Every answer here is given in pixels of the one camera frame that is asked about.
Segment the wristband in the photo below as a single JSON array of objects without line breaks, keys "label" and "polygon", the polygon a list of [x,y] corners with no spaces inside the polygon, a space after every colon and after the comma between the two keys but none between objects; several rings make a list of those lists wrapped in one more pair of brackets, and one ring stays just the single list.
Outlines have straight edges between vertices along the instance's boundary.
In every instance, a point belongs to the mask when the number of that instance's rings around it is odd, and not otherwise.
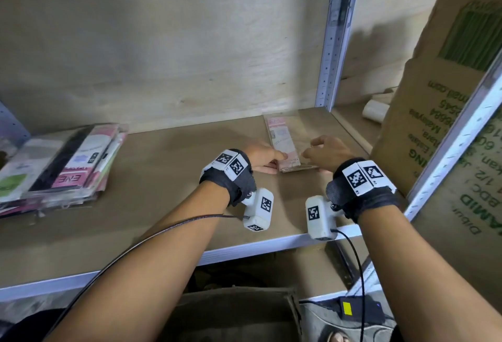
[{"label": "wristband", "polygon": [[398,205],[396,187],[373,161],[348,160],[333,174],[326,187],[330,201],[357,223],[359,215],[371,208]]},{"label": "wristband", "polygon": [[229,191],[229,204],[236,206],[256,191],[248,156],[239,149],[224,150],[202,169],[199,183],[211,181]]}]

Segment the foot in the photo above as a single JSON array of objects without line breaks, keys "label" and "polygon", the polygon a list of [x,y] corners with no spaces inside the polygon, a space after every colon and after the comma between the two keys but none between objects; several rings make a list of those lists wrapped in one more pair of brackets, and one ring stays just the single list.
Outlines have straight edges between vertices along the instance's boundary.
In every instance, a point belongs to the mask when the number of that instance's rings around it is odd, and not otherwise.
[{"label": "foot", "polygon": [[328,342],[352,342],[347,334],[343,332],[331,333],[328,337]]}]

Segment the white sensor device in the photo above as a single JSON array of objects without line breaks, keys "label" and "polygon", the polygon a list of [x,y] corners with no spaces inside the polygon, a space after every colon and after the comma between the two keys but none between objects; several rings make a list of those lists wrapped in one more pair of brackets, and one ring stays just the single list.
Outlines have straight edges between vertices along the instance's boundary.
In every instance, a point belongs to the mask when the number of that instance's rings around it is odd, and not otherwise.
[{"label": "white sensor device", "polygon": [[254,232],[260,232],[270,227],[272,217],[273,194],[260,187],[242,201],[246,206],[244,212],[244,227]]},{"label": "white sensor device", "polygon": [[311,196],[305,201],[307,213],[307,230],[311,238],[317,240],[334,240],[337,237],[337,216],[345,213],[343,210],[333,211],[332,203],[322,195]]}]

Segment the hand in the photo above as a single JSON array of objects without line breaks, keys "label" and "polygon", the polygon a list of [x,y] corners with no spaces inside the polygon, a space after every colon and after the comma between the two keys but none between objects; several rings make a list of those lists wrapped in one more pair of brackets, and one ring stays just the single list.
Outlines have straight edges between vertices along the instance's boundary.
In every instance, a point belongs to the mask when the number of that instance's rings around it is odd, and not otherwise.
[{"label": "hand", "polygon": [[305,158],[309,158],[312,163],[320,168],[332,173],[334,173],[342,163],[354,158],[354,154],[347,145],[337,137],[320,136],[314,138],[310,144],[312,147],[306,149],[302,155]]},{"label": "hand", "polygon": [[288,158],[286,153],[275,150],[266,142],[252,143],[243,152],[248,156],[254,171],[267,174],[277,174],[275,160],[283,161]]}]

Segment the green barcode print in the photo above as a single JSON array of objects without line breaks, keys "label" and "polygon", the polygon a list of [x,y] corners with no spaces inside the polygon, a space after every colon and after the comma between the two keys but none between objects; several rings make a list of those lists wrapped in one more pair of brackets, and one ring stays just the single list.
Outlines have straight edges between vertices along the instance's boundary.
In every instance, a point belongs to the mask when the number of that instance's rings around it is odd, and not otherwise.
[{"label": "green barcode print", "polygon": [[501,47],[502,12],[475,2],[460,10],[439,57],[486,72]]}]

